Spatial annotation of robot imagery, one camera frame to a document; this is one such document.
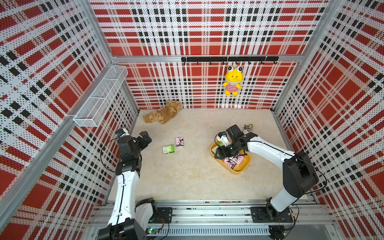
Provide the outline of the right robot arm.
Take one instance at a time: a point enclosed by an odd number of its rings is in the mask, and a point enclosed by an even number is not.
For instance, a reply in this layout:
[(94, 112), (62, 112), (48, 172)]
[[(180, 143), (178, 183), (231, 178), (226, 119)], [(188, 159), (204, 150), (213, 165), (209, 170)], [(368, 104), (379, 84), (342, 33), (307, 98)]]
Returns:
[(263, 140), (257, 134), (243, 133), (237, 125), (215, 136), (216, 160), (234, 160), (245, 156), (247, 152), (257, 154), (275, 164), (282, 170), (283, 187), (274, 196), (267, 199), (266, 215), (260, 220), (275, 222), (289, 212), (289, 207), (319, 183), (319, 177), (308, 155), (277, 147)]

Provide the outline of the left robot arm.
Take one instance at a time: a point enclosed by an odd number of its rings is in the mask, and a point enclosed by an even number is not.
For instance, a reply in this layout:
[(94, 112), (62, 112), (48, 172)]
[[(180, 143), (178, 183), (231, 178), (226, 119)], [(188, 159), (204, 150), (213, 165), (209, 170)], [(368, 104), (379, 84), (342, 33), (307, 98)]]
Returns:
[(98, 240), (145, 240), (147, 226), (157, 213), (153, 198), (136, 204), (136, 193), (142, 168), (141, 152), (151, 142), (148, 132), (136, 138), (127, 129), (116, 132), (120, 158), (116, 167), (118, 188), (116, 202), (107, 227), (99, 230)]

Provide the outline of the pink tissue pack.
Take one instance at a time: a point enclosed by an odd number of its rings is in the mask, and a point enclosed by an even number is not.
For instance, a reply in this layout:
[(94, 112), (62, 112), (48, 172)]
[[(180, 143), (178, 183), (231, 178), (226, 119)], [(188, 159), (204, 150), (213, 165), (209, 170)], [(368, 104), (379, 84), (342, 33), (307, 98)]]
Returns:
[(233, 160), (237, 165), (240, 165), (244, 159), (245, 159), (245, 156), (243, 156), (243, 155), (238, 155), (238, 156), (232, 158), (232, 160)]
[(231, 170), (234, 169), (234, 167), (237, 165), (237, 163), (235, 161), (233, 161), (232, 159), (224, 159), (223, 160), (223, 163), (228, 167), (230, 168)]
[(175, 147), (176, 148), (184, 148), (185, 147), (185, 141), (183, 137), (176, 137), (175, 140)]

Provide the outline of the yellow frog plush toy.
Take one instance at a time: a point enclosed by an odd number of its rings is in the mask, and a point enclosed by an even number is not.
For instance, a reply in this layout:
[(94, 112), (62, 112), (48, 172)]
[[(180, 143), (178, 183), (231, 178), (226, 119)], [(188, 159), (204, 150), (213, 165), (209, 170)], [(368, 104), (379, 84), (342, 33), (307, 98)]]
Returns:
[(223, 83), (225, 94), (227, 96), (238, 96), (239, 90), (242, 89), (240, 83), (244, 79), (243, 69), (244, 68), (242, 66), (228, 66), (227, 73), (225, 75), (225, 82)]

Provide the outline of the black hook rail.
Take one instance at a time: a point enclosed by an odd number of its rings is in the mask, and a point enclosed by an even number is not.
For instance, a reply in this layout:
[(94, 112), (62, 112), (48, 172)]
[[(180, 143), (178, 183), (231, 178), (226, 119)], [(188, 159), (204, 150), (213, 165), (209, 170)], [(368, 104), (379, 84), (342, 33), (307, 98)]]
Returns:
[(279, 60), (278, 56), (258, 56), (258, 57), (181, 57), (183, 63), (226, 63), (226, 62), (273, 62)]

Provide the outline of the small keychain toy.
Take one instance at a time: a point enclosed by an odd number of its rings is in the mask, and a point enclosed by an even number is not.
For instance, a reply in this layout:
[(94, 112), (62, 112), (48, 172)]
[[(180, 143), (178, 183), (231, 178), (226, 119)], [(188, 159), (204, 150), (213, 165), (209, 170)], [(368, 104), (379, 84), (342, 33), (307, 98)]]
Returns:
[(243, 133), (247, 134), (247, 133), (253, 132), (253, 128), (254, 128), (253, 124), (244, 125)]

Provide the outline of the green circuit board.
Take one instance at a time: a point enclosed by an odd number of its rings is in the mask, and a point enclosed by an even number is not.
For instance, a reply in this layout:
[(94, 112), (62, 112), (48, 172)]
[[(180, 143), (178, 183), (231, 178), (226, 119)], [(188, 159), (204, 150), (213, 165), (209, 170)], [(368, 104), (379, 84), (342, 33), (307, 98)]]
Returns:
[(146, 228), (144, 229), (145, 236), (158, 236), (161, 228)]

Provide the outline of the yellow plastic storage box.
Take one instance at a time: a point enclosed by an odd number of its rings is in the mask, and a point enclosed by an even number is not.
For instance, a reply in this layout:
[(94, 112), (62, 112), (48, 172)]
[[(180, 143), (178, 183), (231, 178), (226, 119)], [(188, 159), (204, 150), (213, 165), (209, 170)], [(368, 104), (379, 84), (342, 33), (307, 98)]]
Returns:
[(234, 167), (233, 170), (231, 170), (230, 168), (228, 168), (224, 163), (223, 163), (223, 160), (219, 160), (219, 159), (216, 159), (215, 157), (215, 153), (216, 153), (216, 150), (217, 150), (218, 146), (216, 143), (212, 144), (211, 147), (210, 147), (210, 151), (211, 151), (211, 155), (214, 157), (214, 159), (219, 162), (219, 164), (221, 164), (226, 170), (228, 170), (229, 172), (231, 172), (232, 174), (240, 174), (242, 173), (247, 167), (248, 165), (250, 164), (252, 158), (250, 155), (246, 155), (245, 156), (245, 159), (242, 161), (242, 163), (240, 165), (236, 165)]

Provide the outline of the brown teddy bear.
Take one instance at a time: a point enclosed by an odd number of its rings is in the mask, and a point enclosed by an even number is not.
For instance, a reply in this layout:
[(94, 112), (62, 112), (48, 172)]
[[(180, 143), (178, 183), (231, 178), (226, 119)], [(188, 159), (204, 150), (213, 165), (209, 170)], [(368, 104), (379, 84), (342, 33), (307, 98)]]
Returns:
[(182, 107), (183, 105), (179, 101), (167, 101), (164, 108), (143, 116), (143, 121), (147, 124), (159, 122), (163, 125), (174, 118)]

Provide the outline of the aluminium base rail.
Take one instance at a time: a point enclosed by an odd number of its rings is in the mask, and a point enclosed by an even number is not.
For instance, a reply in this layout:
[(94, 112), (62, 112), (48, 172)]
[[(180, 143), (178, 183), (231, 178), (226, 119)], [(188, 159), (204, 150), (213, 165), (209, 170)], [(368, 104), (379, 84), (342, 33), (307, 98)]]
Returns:
[(275, 222), (260, 220), (264, 200), (158, 201), (165, 222), (158, 219), (147, 228), (161, 228), (149, 240), (341, 240), (343, 236), (325, 205), (298, 200)]

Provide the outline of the green tissue pack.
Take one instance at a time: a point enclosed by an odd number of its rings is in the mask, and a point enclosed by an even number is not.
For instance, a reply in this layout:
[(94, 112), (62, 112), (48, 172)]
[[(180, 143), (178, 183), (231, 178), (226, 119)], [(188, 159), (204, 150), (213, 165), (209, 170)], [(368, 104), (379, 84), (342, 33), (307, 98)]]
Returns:
[(164, 155), (172, 154), (175, 152), (175, 146), (174, 145), (166, 145), (166, 146), (163, 146), (162, 149), (163, 149)]

